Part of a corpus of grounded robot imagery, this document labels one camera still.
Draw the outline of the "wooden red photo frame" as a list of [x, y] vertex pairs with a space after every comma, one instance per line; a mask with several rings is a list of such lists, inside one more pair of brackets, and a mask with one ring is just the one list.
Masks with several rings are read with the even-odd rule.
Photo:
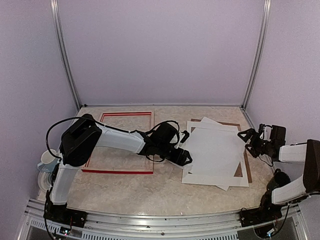
[[[99, 121], [118, 129], [141, 132], [149, 131], [155, 124], [154, 113], [150, 110], [103, 112]], [[154, 162], [128, 151], [96, 147], [81, 170], [86, 173], [148, 175], [154, 172]]]

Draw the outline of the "clear acrylic sheet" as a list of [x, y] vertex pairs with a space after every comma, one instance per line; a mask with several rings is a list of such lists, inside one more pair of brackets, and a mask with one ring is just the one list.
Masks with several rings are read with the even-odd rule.
[[233, 177], [243, 158], [244, 142], [232, 125], [197, 122], [185, 143], [192, 158], [189, 173], [212, 177]]

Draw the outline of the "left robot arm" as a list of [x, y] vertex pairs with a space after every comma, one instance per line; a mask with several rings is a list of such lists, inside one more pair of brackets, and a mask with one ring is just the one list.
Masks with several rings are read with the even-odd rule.
[[177, 166], [192, 163], [190, 152], [180, 147], [190, 134], [174, 121], [166, 120], [151, 130], [123, 130], [106, 125], [91, 114], [72, 117], [74, 123], [62, 134], [59, 152], [49, 154], [57, 160], [51, 177], [50, 189], [45, 195], [44, 219], [71, 226], [83, 226], [87, 213], [67, 207], [67, 199], [79, 168], [88, 162], [96, 147], [118, 149], [145, 156], [160, 157]]

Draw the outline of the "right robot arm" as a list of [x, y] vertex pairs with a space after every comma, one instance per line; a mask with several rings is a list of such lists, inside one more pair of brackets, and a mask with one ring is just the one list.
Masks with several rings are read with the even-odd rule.
[[237, 134], [252, 157], [267, 156], [274, 168], [259, 206], [240, 210], [244, 227], [280, 219], [284, 207], [320, 193], [319, 140], [287, 144], [286, 133], [284, 126], [260, 124]]

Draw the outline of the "white mat board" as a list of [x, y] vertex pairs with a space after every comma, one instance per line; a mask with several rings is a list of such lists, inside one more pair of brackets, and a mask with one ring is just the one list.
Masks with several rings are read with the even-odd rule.
[[[205, 122], [187, 122], [187, 130], [192, 133], [195, 129], [193, 125], [195, 123], [205, 123]], [[196, 185], [213, 185], [213, 186], [227, 186], [227, 187], [248, 187], [248, 177], [246, 171], [246, 165], [244, 161], [244, 153], [243, 158], [240, 161], [240, 170], [242, 171], [242, 176], [240, 177], [219, 177], [219, 176], [209, 176], [203, 174], [191, 174], [189, 170], [191, 169], [190, 164], [187, 164], [183, 167], [182, 172], [182, 180], [181, 182], [184, 184], [196, 184]]]

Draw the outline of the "brown backing board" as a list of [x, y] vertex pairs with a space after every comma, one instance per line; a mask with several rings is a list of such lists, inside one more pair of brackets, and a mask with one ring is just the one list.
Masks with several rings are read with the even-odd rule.
[[[236, 126], [238, 128], [238, 131], [240, 132], [241, 129], [241, 125], [239, 123], [230, 123], [230, 122], [222, 122], [222, 121], [214, 121], [212, 119], [209, 119], [207, 117], [203, 117], [202, 120], [200, 119], [196, 119], [196, 118], [192, 118], [190, 120], [191, 122], [203, 122], [203, 123], [212, 123], [212, 124], [220, 124], [220, 125], [225, 125], [225, 126]], [[252, 183], [252, 174], [251, 174], [251, 169], [250, 169], [250, 164], [249, 164], [249, 160], [248, 160], [248, 154], [246, 152], [246, 150], [244, 150], [243, 152], [243, 157], [244, 157], [244, 163], [245, 163], [245, 167], [246, 167], [246, 173], [247, 173], [247, 179], [249, 183]], [[235, 177], [242, 177], [242, 171], [240, 170], [240, 165], [238, 166], [236, 172], [235, 172]]]

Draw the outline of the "light blue cup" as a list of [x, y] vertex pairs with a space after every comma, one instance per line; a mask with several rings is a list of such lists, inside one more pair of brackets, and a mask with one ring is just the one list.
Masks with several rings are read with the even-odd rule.
[[54, 149], [46, 150], [40, 158], [40, 163], [37, 164], [37, 169], [43, 173], [52, 173], [56, 165], [60, 162], [60, 152]]

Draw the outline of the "white round plate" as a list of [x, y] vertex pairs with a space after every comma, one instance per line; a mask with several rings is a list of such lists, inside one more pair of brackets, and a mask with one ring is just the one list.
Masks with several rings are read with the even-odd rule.
[[55, 166], [57, 165], [56, 161], [53, 161], [49, 164], [39, 163], [37, 165], [37, 169], [39, 170], [39, 174], [37, 177], [37, 183], [39, 188], [46, 192], [51, 188], [52, 184], [52, 174], [54, 171]]

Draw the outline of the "right aluminium post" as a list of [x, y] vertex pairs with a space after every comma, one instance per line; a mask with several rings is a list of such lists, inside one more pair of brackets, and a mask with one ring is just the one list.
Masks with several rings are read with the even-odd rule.
[[263, 5], [263, 12], [262, 12], [262, 18], [261, 18], [261, 24], [260, 24], [260, 30], [258, 35], [258, 42], [253, 58], [253, 64], [249, 75], [249, 81], [248, 85], [246, 87], [246, 91], [244, 94], [244, 98], [241, 104], [241, 108], [243, 111], [246, 111], [250, 102], [251, 95], [253, 93], [254, 85], [257, 79], [259, 66], [261, 63], [264, 45], [265, 45], [265, 39], [267, 36], [268, 31], [268, 25], [269, 25], [269, 19], [270, 19], [270, 12], [271, 12], [271, 0], [265, 0]]

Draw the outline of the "aluminium post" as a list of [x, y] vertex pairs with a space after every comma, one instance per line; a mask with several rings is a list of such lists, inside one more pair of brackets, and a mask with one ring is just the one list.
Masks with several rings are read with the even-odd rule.
[[250, 102], [251, 95], [253, 93], [254, 85], [257, 79], [259, 66], [261, 63], [264, 45], [265, 45], [265, 39], [267, 36], [268, 31], [268, 25], [269, 25], [269, 19], [270, 19], [270, 12], [271, 12], [271, 0], [265, 0], [263, 5], [263, 12], [262, 12], [262, 18], [261, 18], [261, 24], [260, 24], [260, 30], [258, 35], [258, 42], [253, 58], [253, 64], [249, 75], [249, 81], [248, 85], [246, 87], [246, 91], [244, 94], [244, 98], [241, 104], [241, 108], [243, 111], [246, 111]]
[[64, 41], [62, 22], [59, 12], [59, 2], [57, 0], [50, 0], [50, 7], [63, 69], [65, 71], [67, 83], [71, 92], [71, 97], [73, 99], [76, 109], [79, 111], [82, 107], [82, 104], [76, 87], [76, 83], [73, 78], [71, 65], [67, 54], [67, 48]]

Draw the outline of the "aluminium front rail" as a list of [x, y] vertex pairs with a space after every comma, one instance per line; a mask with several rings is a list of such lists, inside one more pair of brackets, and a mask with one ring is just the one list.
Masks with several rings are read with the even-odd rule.
[[250, 240], [271, 222], [243, 227], [241, 210], [192, 215], [130, 215], [87, 211], [81, 227], [44, 220], [44, 202], [30, 199], [18, 240]]

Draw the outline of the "left aluminium post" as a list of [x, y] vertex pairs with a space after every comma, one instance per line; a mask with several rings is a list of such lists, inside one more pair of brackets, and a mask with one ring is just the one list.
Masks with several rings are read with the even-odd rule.
[[76, 109], [79, 111], [82, 107], [82, 104], [76, 87], [76, 83], [73, 78], [71, 65], [67, 54], [67, 48], [64, 41], [62, 22], [59, 12], [59, 2], [57, 0], [50, 0], [50, 7], [63, 69], [65, 71], [67, 83], [71, 92], [71, 97], [73, 99]]

